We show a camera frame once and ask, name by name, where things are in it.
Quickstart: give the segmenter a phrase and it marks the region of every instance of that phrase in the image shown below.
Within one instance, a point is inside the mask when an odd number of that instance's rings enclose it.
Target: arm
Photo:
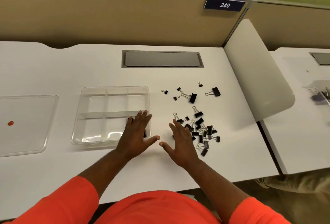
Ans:
[[[140,111],[130,116],[117,148],[66,182],[49,196],[15,219],[13,223],[87,224],[98,207],[99,198],[128,161],[145,151],[159,136],[143,141],[151,115]]]
[[[257,211],[254,211],[253,209],[249,209],[249,213],[245,213],[245,219],[237,217],[237,214],[233,215],[233,213],[236,212],[235,210],[238,208],[238,205],[241,205],[243,201],[245,202],[245,199],[247,199],[249,196],[242,190],[237,188],[230,181],[228,181],[226,178],[222,177],[220,174],[210,168],[208,165],[206,165],[202,160],[200,160],[193,145],[189,129],[184,128],[176,120],[173,120],[173,123],[174,125],[170,123],[170,128],[173,131],[175,139],[175,148],[172,149],[165,142],[160,142],[159,145],[164,148],[164,150],[168,153],[168,155],[177,165],[184,168],[197,182],[197,184],[207,195],[213,206],[216,208],[221,220],[224,223],[229,223],[229,220],[233,216],[235,217],[235,222],[232,222],[231,220],[231,223],[247,223],[248,220],[250,221],[249,223],[256,223],[257,221],[255,220],[255,215],[253,214]],[[258,205],[258,214],[260,214],[260,205]],[[242,212],[244,212],[244,209],[246,208],[239,208],[239,210],[241,211],[239,216],[243,215]],[[271,213],[279,215],[273,210],[271,210]]]

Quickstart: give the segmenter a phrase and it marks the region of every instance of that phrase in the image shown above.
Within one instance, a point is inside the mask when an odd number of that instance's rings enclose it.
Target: person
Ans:
[[[117,148],[72,178],[12,223],[87,224],[98,207],[99,198],[117,173],[134,157],[160,139],[143,140],[151,119],[147,111],[129,117]],[[219,214],[219,220],[199,202],[171,191],[151,191],[131,195],[108,208],[95,224],[288,224],[270,207],[237,188],[198,158],[189,129],[176,120],[169,124],[175,148],[159,145],[184,168],[205,192]]]

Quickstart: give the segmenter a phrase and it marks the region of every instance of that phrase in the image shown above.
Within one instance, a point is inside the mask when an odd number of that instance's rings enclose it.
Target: person's right hand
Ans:
[[[163,141],[159,145],[164,148],[178,166],[187,170],[198,163],[200,159],[192,142],[189,129],[184,128],[176,120],[173,120],[173,123],[174,125],[170,123],[169,126],[174,135],[175,148],[171,148],[169,144]]]

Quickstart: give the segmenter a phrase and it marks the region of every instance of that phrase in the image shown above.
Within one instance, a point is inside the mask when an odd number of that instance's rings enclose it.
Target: desk number plate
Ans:
[[[204,9],[217,9],[227,11],[241,11],[245,0],[206,0]]]

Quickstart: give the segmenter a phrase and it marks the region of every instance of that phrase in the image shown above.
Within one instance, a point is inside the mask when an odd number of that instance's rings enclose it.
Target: person's left hand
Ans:
[[[143,113],[142,111],[139,111],[134,120],[133,117],[130,116],[122,137],[118,142],[116,151],[123,155],[127,161],[140,155],[148,147],[160,139],[158,135],[155,135],[146,141],[143,140],[144,131],[152,117],[151,114],[146,116],[147,113],[147,110]]]

